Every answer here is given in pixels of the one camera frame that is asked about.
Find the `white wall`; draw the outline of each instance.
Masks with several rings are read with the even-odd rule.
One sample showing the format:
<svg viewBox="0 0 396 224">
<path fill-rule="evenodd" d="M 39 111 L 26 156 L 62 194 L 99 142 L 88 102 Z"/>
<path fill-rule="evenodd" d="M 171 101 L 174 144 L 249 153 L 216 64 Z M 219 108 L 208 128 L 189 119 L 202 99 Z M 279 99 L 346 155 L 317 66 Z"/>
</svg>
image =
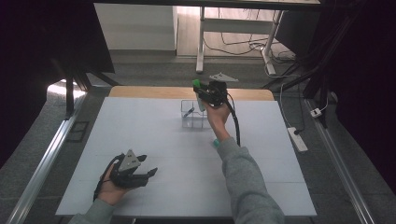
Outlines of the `white wall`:
<svg viewBox="0 0 396 224">
<path fill-rule="evenodd" d="M 176 7 L 94 5 L 108 49 L 176 49 Z"/>
</svg>

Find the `transparent container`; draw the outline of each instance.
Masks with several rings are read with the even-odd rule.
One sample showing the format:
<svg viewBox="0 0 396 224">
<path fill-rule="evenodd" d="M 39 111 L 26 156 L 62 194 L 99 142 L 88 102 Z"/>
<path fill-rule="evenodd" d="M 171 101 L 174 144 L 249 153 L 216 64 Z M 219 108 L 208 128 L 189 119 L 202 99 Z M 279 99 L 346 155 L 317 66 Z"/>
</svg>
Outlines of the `transparent container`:
<svg viewBox="0 0 396 224">
<path fill-rule="evenodd" d="M 180 112 L 183 128 L 210 128 L 206 111 L 201 112 L 196 100 L 182 100 Z"/>
</svg>

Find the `table surface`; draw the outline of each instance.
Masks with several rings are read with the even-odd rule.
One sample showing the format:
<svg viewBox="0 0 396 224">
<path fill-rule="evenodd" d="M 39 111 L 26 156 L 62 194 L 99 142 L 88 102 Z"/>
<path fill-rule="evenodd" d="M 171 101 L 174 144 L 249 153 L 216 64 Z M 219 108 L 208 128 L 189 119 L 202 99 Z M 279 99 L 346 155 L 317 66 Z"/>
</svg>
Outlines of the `table surface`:
<svg viewBox="0 0 396 224">
<path fill-rule="evenodd" d="M 241 143 L 262 170 L 268 192 L 286 216 L 314 216 L 315 208 L 272 93 L 230 92 L 238 99 L 235 108 Z M 159 170 L 146 187 L 125 195 L 116 216 L 230 217 L 221 160 L 212 145 L 213 131 L 181 125 L 180 101 L 194 98 L 192 88 L 113 88 L 56 214 L 85 213 L 92 204 L 97 176 L 114 156 L 132 148 L 137 156 L 148 155 L 137 173 L 155 167 Z M 227 129 L 235 135 L 230 118 Z"/>
</svg>

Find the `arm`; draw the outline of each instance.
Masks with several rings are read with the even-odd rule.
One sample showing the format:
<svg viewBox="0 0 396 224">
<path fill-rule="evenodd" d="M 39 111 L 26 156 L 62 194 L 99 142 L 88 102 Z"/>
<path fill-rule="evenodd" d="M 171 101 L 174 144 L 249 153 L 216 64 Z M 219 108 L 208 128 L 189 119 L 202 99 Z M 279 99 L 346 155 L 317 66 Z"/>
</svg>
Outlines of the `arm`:
<svg viewBox="0 0 396 224">
<path fill-rule="evenodd" d="M 284 223 L 284 214 L 268 194 L 259 166 L 248 149 L 239 147 L 225 129 L 230 114 L 228 107 L 203 103 L 209 123 L 220 141 L 218 153 L 235 223 Z"/>
<path fill-rule="evenodd" d="M 91 208 L 84 215 L 76 214 L 69 224 L 107 224 L 110 223 L 114 212 L 114 204 L 118 203 L 122 196 L 130 189 L 122 189 L 113 184 L 110 172 L 113 165 L 108 169 L 105 181 L 100 189 L 98 198 L 93 202 Z"/>
</svg>

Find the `black fabric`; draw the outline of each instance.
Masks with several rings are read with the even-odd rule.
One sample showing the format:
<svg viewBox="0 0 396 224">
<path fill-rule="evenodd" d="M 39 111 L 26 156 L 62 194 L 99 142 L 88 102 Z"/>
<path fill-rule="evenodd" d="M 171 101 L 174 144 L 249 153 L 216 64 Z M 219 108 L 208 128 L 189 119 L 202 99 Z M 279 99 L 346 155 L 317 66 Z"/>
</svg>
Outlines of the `black fabric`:
<svg viewBox="0 0 396 224">
<path fill-rule="evenodd" d="M 1 1 L 0 22 L 2 165 L 39 114 L 51 83 L 87 66 L 114 68 L 93 3 Z"/>
<path fill-rule="evenodd" d="M 392 128 L 396 20 L 392 1 L 370 0 L 335 52 L 331 88 L 337 116 L 396 192 L 396 150 Z"/>
</svg>

